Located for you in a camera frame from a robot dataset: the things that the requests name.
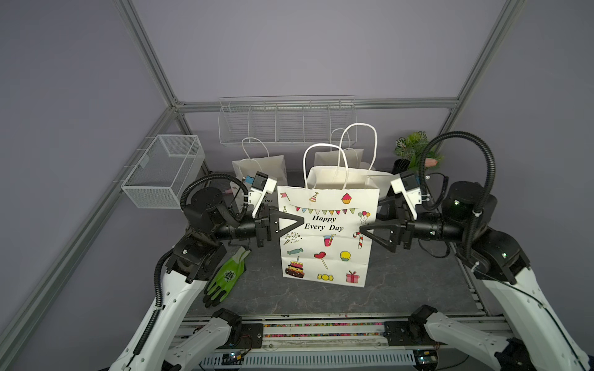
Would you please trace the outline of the white party paper bag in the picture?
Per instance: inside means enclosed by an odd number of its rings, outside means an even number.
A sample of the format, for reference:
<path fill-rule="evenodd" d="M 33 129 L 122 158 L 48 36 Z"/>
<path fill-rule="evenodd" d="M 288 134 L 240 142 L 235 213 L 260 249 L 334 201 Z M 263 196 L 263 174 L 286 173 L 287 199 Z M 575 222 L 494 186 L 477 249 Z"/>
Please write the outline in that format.
<path fill-rule="evenodd" d="M 390 173 L 345 167 L 303 166 L 302 187 L 277 188 L 278 208 L 302 216 L 304 224 L 279 239 L 283 275 L 299 281 L 362 288 L 368 277 L 372 240 L 359 228 L 376 221 L 390 190 Z"/>

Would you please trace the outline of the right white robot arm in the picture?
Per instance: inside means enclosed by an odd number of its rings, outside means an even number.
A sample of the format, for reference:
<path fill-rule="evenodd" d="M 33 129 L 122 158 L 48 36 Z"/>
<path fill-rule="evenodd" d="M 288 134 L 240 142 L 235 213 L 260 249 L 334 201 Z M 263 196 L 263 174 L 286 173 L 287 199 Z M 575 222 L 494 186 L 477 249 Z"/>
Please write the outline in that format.
<path fill-rule="evenodd" d="M 388 250 L 410 247 L 414 239 L 456 244 L 456 258 L 496 298 L 514 331 L 511 337 L 492 335 L 423 305 L 408 319 L 409 336 L 452 346 L 493 370 L 591 370 L 592 356 L 555 314 L 520 244 L 490 227 L 496 205 L 487 187 L 455 182 L 439 212 L 414 214 L 414 203 L 408 203 L 394 219 L 360 228 Z"/>

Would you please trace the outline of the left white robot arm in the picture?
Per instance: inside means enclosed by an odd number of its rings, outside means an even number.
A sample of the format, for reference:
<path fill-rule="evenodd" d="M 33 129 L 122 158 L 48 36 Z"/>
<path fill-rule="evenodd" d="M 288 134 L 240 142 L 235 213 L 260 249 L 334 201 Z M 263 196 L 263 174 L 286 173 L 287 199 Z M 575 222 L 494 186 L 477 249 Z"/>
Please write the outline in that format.
<path fill-rule="evenodd" d="M 246 238 L 263 233 L 270 241 L 304 223 L 301 216 L 271 209 L 258 228 L 250 216 L 233 216 L 215 187 L 198 190 L 184 205 L 189 227 L 159 258 L 153 274 L 155 299 L 112 370 L 193 370 L 219 347 L 239 342 L 241 316 L 219 309 L 202 329 L 178 346 L 172 344 L 190 307 L 217 273 L 227 253 L 224 241 L 234 239 L 233 230 Z"/>

